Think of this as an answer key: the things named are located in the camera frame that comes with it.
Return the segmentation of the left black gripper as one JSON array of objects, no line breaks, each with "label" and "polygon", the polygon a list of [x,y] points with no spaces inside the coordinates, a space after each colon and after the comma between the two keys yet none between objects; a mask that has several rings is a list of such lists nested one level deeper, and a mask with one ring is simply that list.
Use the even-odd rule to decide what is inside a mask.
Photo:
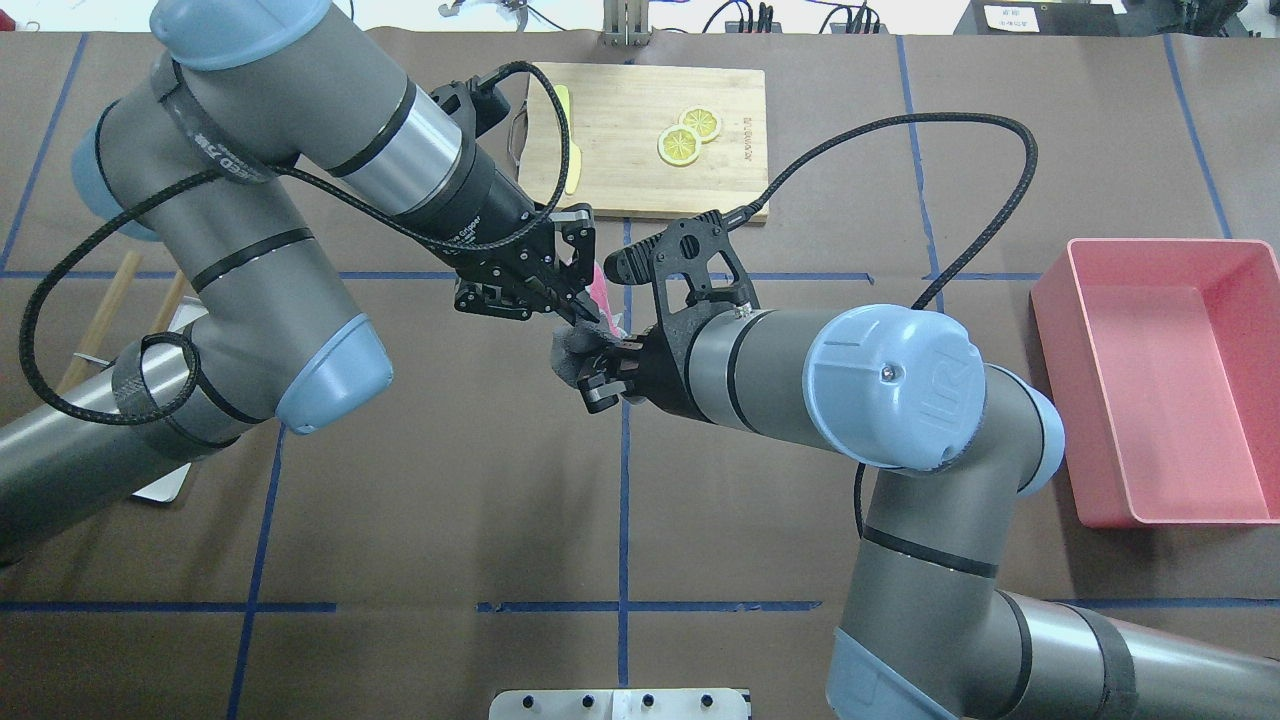
[{"label": "left black gripper", "polygon": [[[465,145],[445,186],[396,220],[433,241],[480,245],[513,234],[535,214],[535,202],[497,169],[484,149]],[[589,293],[596,260],[593,208],[579,202],[552,211],[547,220],[503,249],[481,252],[431,249],[458,273],[454,309],[516,322],[536,314],[556,314],[571,325],[599,322],[602,310]],[[547,279],[531,275],[552,254],[553,232],[570,247],[570,259],[553,258]],[[498,266],[504,270],[495,270]]]}]

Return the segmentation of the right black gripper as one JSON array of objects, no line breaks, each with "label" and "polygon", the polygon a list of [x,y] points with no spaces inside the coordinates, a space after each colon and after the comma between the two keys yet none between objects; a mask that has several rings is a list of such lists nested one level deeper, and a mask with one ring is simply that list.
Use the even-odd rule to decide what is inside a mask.
[{"label": "right black gripper", "polygon": [[[575,375],[590,414],[641,397],[664,413],[739,427],[732,364],[740,320],[666,320],[640,337],[575,336]],[[618,375],[620,379],[608,375]]]}]

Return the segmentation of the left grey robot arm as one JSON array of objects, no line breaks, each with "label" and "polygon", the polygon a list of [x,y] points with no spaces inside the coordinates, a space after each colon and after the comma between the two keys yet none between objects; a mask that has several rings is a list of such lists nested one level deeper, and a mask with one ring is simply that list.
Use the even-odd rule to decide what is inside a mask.
[{"label": "left grey robot arm", "polygon": [[[329,1],[160,1],[164,51],[73,156],[104,219],[38,284],[22,370],[42,406],[3,429],[3,564],[270,419],[298,434],[393,369],[291,176],[422,245],[466,313],[595,322],[590,211],[532,201],[477,145],[508,113],[489,76],[426,91]],[[60,395],[35,361],[54,284],[116,231],[159,240],[204,314],[145,336]]]}]

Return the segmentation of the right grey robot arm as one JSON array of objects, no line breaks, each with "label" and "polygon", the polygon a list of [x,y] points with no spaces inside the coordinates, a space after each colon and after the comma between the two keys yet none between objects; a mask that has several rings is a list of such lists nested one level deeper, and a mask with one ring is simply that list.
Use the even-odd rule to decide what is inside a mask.
[{"label": "right grey robot arm", "polygon": [[952,318],[895,305],[713,311],[672,329],[558,331],[593,411],[652,401],[879,473],[826,696],[842,719],[1275,719],[1277,661],[996,585],[1018,497],[1062,462],[1052,404]]}]

